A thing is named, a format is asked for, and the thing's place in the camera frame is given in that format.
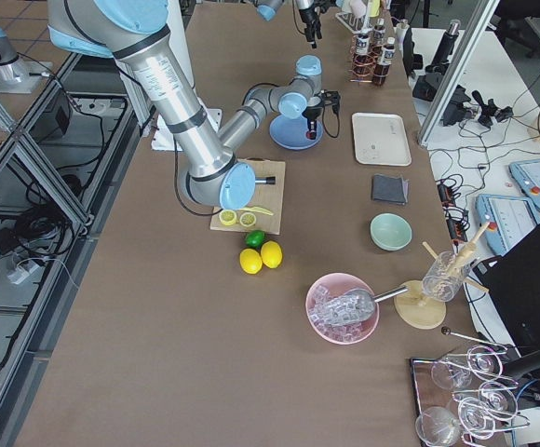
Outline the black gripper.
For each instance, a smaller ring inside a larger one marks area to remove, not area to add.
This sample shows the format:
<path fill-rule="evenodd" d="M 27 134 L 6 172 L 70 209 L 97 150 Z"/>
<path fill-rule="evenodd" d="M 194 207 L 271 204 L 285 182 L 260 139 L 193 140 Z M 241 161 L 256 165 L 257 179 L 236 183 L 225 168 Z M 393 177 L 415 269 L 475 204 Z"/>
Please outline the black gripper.
<path fill-rule="evenodd" d="M 341 95 L 337 90 L 321 90 L 318 95 L 311 98 L 311 104 L 303 111 L 310 131 L 317 129 L 317 120 L 324 113 L 327 107 L 338 116 L 340 114 Z"/>
<path fill-rule="evenodd" d="M 298 8 L 300 17 L 307 27 L 307 41 L 311 48 L 316 48 L 317 40 L 322 39 L 319 16 L 330 7 L 334 7 L 335 2 L 333 0 L 296 0 L 295 6 Z"/>

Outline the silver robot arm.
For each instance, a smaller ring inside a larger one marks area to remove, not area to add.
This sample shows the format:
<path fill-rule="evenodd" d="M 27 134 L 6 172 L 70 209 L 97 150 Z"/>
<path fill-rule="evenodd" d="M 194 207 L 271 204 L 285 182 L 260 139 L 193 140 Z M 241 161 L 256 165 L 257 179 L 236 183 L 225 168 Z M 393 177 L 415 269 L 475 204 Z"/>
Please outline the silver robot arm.
<path fill-rule="evenodd" d="M 283 6 L 284 1 L 262 0 L 252 1 L 252 4 L 262 18 L 270 21 Z M 304 24 L 303 34 L 311 48 L 316 48 L 317 41 L 322 38 L 320 15 L 326 13 L 331 7 L 341 7 L 342 4 L 342 1 L 332 0 L 292 1 L 292 5 L 297 7 L 299 11 L 299 16 Z"/>
<path fill-rule="evenodd" d="M 241 209 L 254 195 L 256 175 L 237 160 L 235 149 L 269 113 L 295 119 L 319 99 L 321 62 L 302 56 L 287 86 L 254 89 L 215 129 L 193 89 L 191 65 L 180 57 L 187 46 L 170 43 L 173 34 L 185 37 L 183 26 L 168 25 L 169 11 L 178 6 L 176 1 L 50 1 L 48 30 L 56 47 L 128 65 L 187 156 L 187 169 L 175 183 L 178 193 L 202 205 Z"/>

